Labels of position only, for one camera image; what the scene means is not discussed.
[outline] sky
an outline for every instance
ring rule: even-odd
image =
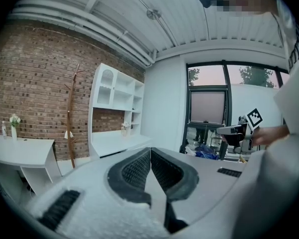
[[[200,72],[198,73],[198,80],[194,81],[194,86],[205,86],[205,85],[225,85],[225,76],[223,67],[221,65],[215,65],[215,66],[201,66],[201,67],[195,67],[197,69],[200,69]],[[240,76],[239,69],[245,68],[245,66],[235,66],[235,65],[228,65],[228,73],[230,77],[230,83],[231,84],[240,84],[243,82],[242,77]],[[281,73],[283,78],[283,83],[286,83],[289,79],[288,74]],[[278,89],[278,81],[276,78],[276,74],[273,73],[269,79],[272,81],[272,83],[275,85],[274,88]]]

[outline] vase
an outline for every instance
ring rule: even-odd
[[[16,142],[18,138],[16,136],[16,128],[14,126],[11,126],[11,134],[13,141]]]
[[[128,135],[128,131],[126,129],[122,129],[121,134],[123,137],[126,137]]]

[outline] wooden coat rack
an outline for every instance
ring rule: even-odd
[[[75,168],[75,163],[74,163],[74,151],[73,151],[73,146],[72,144],[75,142],[75,139],[72,141],[71,139],[71,109],[72,109],[72,99],[73,99],[73,92],[74,92],[74,85],[75,85],[75,80],[76,76],[78,73],[84,72],[84,71],[79,71],[80,64],[76,67],[76,71],[72,77],[72,85],[71,88],[69,88],[66,84],[64,84],[69,90],[69,100],[68,100],[68,110],[67,110],[67,118],[66,118],[66,128],[67,128],[67,135],[68,135],[68,148],[70,152],[70,157],[71,157],[71,162],[72,162],[72,167]]]

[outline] window frame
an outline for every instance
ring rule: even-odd
[[[189,85],[189,73],[188,69],[192,67],[200,67],[200,66],[213,66],[213,65],[221,65],[224,70],[225,76],[225,84],[226,85],[205,85],[205,86],[190,86]],[[217,128],[230,126],[232,120],[232,93],[231,93],[231,84],[230,77],[228,73],[227,65],[238,65],[238,66],[255,66],[263,69],[273,70],[276,74],[279,88],[283,86],[283,80],[281,77],[281,73],[289,74],[286,69],[282,69],[278,66],[269,66],[260,63],[250,63],[250,62],[241,62],[241,61],[213,61],[213,62],[203,62],[203,63],[194,63],[194,64],[186,64],[186,85],[187,85],[187,96],[186,96],[186,115],[185,115],[185,124],[184,124],[184,134],[183,134],[183,142],[182,145],[185,145],[187,138],[187,131],[189,127],[207,129],[207,130],[216,130]],[[227,103],[227,111],[225,116],[225,125],[222,124],[213,124],[213,123],[200,123],[200,122],[191,122],[191,93],[192,92],[225,92],[225,105]],[[219,156],[220,159],[223,160],[226,155],[226,149],[228,144],[222,142],[220,146]]]

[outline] white desk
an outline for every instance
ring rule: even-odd
[[[122,136],[121,131],[92,133],[92,146],[99,157],[123,150],[133,150],[151,146],[151,139],[143,135]]]
[[[21,170],[35,194],[59,178],[61,173],[56,163],[54,140],[18,138],[4,139],[0,135],[0,183],[12,199],[19,202],[23,183],[17,173]]]

